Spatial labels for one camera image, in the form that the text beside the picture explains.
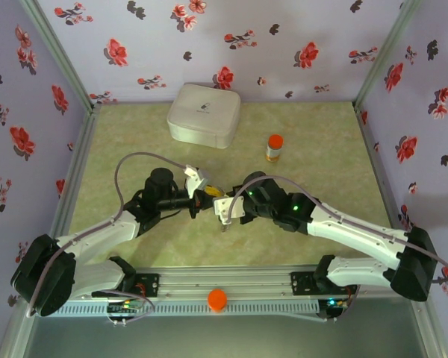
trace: floral wallpaper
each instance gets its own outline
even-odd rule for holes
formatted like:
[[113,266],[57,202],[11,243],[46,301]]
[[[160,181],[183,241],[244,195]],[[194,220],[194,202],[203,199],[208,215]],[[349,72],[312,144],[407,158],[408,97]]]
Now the floral wallpaper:
[[10,279],[50,231],[84,116],[22,6],[0,1],[0,344],[19,298]]
[[38,3],[90,100],[110,103],[172,101],[185,83],[244,101],[353,100],[402,0]]
[[[448,261],[448,0],[423,1],[386,66],[364,100],[362,128],[378,149],[396,219],[426,229]],[[438,266],[435,276],[448,270]],[[448,283],[431,293],[448,342]]]

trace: small bottle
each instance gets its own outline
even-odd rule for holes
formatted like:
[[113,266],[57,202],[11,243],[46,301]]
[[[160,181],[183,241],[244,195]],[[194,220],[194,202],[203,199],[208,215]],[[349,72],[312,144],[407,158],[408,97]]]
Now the small bottle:
[[269,137],[267,142],[266,159],[270,162],[276,162],[281,155],[282,145],[284,144],[284,138],[278,134],[273,134]]

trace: table surface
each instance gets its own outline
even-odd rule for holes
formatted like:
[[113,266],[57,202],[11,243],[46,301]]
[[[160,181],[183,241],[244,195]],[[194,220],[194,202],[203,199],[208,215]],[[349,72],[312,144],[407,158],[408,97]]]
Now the table surface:
[[[336,209],[388,226],[357,119],[349,102],[246,103],[233,143],[215,149],[174,140],[166,122],[170,104],[104,106],[84,171],[70,232],[83,230],[113,215],[119,205],[113,185],[118,161],[135,151],[150,151],[178,163],[205,169],[211,184],[229,191],[250,173],[261,170],[303,185]],[[277,163],[265,160],[270,134],[284,137]],[[139,189],[151,170],[167,167],[183,183],[184,173],[151,157],[132,157],[119,173],[125,201]],[[280,183],[288,192],[296,190]],[[314,264],[324,254],[363,254],[328,239],[288,233],[270,220],[246,225],[234,220],[230,230],[213,210],[192,220],[187,212],[167,219],[148,233],[122,243],[111,252],[134,267]],[[103,261],[103,253],[93,262]]]

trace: white box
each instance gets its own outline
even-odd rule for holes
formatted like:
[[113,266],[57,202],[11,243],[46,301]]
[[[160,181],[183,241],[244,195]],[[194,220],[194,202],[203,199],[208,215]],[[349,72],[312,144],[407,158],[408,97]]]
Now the white box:
[[236,92],[185,84],[172,103],[167,123],[176,140],[224,149],[234,138],[239,109]]

